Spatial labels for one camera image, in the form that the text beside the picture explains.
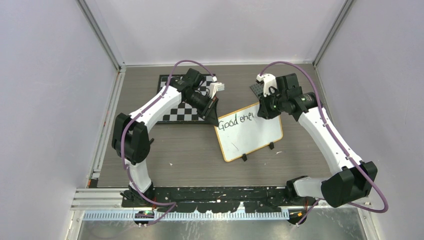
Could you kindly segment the yellow framed whiteboard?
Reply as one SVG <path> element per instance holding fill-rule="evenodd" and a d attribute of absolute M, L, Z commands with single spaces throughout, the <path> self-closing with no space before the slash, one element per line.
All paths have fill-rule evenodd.
<path fill-rule="evenodd" d="M 215 132 L 225 162 L 246 159 L 245 155 L 283 138 L 280 117 L 258 117 L 259 107 L 257 102 L 218 118 Z"/>

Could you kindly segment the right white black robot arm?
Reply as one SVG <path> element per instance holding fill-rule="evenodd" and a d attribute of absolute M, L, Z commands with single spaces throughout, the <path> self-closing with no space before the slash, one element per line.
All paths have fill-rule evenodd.
<path fill-rule="evenodd" d="M 286 183 L 285 198 L 291 205 L 299 205 L 306 197 L 323 199 L 337 208 L 367 197 L 378 169 L 372 162 L 363 162 L 353 150 L 343 152 L 343 138 L 336 130 L 314 92 L 304 93 L 297 75 L 276 77 L 257 75 L 251 90 L 259 100 L 258 117 L 271 120 L 282 113 L 293 116 L 312 137 L 324 156 L 331 172 L 329 178 L 300 176 Z"/>

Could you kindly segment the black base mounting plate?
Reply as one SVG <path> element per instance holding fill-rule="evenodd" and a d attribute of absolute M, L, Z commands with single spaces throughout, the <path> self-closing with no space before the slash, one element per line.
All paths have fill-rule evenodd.
<path fill-rule="evenodd" d="M 316 200 L 312 197 L 289 198 L 284 187 L 226 186 L 226 187 L 154 187 L 143 199 L 136 190 L 121 192 L 122 207 L 152 208 L 160 213 L 234 213 L 244 207 L 246 213 L 276 213 L 280 207 L 300 206 L 305 209 Z"/>

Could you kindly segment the grey lego baseplate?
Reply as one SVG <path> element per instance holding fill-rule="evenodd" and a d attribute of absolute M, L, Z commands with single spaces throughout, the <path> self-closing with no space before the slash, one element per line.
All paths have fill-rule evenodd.
<path fill-rule="evenodd" d="M 259 99 L 261 96 L 264 96 L 264 87 L 263 84 L 255 83 L 249 87 L 255 96 Z"/>

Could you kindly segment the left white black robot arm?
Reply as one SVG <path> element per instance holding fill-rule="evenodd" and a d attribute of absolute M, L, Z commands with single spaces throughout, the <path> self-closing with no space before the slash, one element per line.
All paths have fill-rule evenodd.
<path fill-rule="evenodd" d="M 151 150 L 149 133 L 153 126 L 180 103 L 190 105 L 199 118 L 218 126 L 216 93 L 224 90 L 225 85 L 213 75 L 204 95 L 198 88 L 206 79 L 193 68 L 182 77 L 169 76 L 165 86 L 148 103 L 131 114 L 120 113 L 115 118 L 111 146 L 128 173 L 129 192 L 141 207 L 148 207 L 154 199 L 154 185 L 147 168 Z"/>

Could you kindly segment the black white checkerboard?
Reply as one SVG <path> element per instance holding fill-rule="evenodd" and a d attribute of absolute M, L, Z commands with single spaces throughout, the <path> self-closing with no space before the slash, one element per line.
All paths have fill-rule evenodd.
<path fill-rule="evenodd" d="M 202 95 L 208 95 L 208 87 L 213 82 L 213 78 L 210 74 L 206 74 L 203 77 L 200 85 L 195 90 Z M 208 124 L 197 114 L 197 110 L 191 105 L 181 102 L 177 106 L 173 107 L 162 118 L 157 124 Z"/>

